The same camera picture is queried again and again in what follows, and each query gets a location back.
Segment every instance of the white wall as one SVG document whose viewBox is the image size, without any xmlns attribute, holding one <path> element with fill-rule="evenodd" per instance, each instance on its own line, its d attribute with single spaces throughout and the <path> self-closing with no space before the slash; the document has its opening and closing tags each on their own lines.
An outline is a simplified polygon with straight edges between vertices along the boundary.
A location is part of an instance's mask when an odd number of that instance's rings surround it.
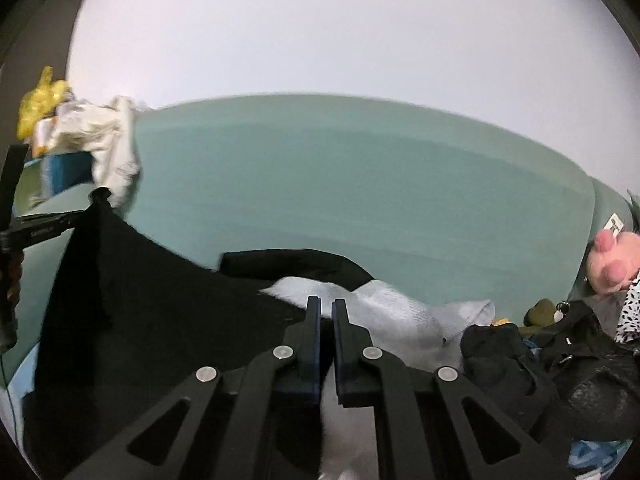
<svg viewBox="0 0 640 480">
<path fill-rule="evenodd" d="M 600 0 L 86 0 L 79 96 L 336 92 L 441 108 L 640 191 L 640 60 Z"/>
</svg>

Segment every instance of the silver rivet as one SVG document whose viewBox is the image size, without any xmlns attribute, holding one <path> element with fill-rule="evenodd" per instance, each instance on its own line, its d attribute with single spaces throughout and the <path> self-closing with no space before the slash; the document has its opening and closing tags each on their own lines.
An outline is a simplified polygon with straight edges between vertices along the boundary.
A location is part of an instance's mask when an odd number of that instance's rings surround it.
<svg viewBox="0 0 640 480">
<path fill-rule="evenodd" d="M 455 381 L 458 378 L 458 372 L 455 368 L 451 368 L 450 366 L 443 366 L 440 370 L 438 370 L 438 377 L 443 381 L 447 381 L 447 383 L 450 383 L 451 381 Z"/>
<path fill-rule="evenodd" d="M 196 378 L 203 383 L 208 383 L 216 378 L 218 372 L 211 366 L 203 366 L 196 372 Z"/>
<path fill-rule="evenodd" d="M 362 351 L 362 355 L 371 360 L 380 359 L 382 357 L 382 350 L 377 346 L 367 346 Z"/>
<path fill-rule="evenodd" d="M 287 345 L 276 346 L 273 349 L 273 355 L 278 359 L 288 359 L 293 355 L 293 348 Z"/>
</svg>

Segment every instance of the green sofa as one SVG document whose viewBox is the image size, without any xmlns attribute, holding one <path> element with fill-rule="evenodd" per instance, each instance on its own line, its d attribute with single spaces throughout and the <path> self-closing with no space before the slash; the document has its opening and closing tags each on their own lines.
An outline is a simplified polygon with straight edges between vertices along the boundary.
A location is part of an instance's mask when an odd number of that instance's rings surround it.
<svg viewBox="0 0 640 480">
<path fill-rule="evenodd" d="M 123 214 L 202 266 L 225 251 L 315 248 L 422 302 L 490 298 L 516 322 L 541 298 L 583 291 L 585 250 L 612 213 L 632 225 L 618 193 L 559 153 L 407 104 L 298 94 L 196 102 L 140 115 L 135 141 L 142 173 Z M 90 189 L 37 211 L 84 208 Z M 38 341 L 68 237 L 26 251 L 9 377 Z"/>
</svg>

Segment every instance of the yellow plastic bag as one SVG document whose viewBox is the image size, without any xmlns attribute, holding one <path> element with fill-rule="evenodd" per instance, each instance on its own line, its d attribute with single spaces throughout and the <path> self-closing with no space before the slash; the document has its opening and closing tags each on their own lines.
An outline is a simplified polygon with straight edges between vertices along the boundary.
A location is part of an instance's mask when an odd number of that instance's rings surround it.
<svg viewBox="0 0 640 480">
<path fill-rule="evenodd" d="M 44 67 L 38 86 L 21 99 L 18 139 L 31 137 L 36 123 L 64 100 L 69 84 L 63 79 L 52 83 L 52 77 L 53 69 Z"/>
</svg>

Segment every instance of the pink plush toy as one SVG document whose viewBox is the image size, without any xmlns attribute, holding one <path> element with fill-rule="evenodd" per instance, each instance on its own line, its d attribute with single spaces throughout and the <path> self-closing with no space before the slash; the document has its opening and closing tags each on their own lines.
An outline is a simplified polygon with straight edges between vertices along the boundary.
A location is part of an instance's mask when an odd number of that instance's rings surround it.
<svg viewBox="0 0 640 480">
<path fill-rule="evenodd" d="M 640 236 L 622 232 L 614 238 L 603 229 L 587 256 L 587 278 L 597 294 L 629 288 L 640 270 Z"/>
</svg>

